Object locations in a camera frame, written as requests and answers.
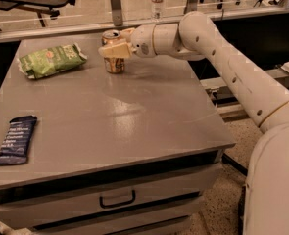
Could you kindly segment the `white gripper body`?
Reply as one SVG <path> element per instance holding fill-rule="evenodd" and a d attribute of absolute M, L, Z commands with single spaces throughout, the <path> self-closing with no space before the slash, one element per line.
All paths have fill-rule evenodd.
<path fill-rule="evenodd" d="M 154 24 L 143 24 L 131 34 L 131 44 L 138 57 L 153 58 L 156 56 L 153 46 L 154 29 Z"/>

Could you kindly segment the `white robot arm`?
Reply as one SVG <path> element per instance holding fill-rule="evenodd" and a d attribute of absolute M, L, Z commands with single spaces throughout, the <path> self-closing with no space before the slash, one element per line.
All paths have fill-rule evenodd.
<path fill-rule="evenodd" d="M 243 235 L 289 235 L 289 90 L 230 44 L 210 17 L 192 11 L 179 23 L 143 24 L 99 48 L 104 58 L 169 55 L 205 58 L 263 136 L 249 162 Z"/>

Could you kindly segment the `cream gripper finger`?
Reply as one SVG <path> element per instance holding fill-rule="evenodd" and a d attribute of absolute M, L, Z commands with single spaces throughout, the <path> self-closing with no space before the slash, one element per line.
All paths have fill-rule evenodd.
<path fill-rule="evenodd" d="M 120 31 L 120 36 L 122 38 L 124 38 L 127 42 L 130 42 L 131 41 L 131 36 L 132 36 L 134 30 L 135 30 L 134 27 L 121 30 Z"/>
<path fill-rule="evenodd" d="M 130 58 L 133 47 L 130 42 L 121 39 L 112 43 L 107 43 L 98 49 L 99 54 L 104 58 Z"/>

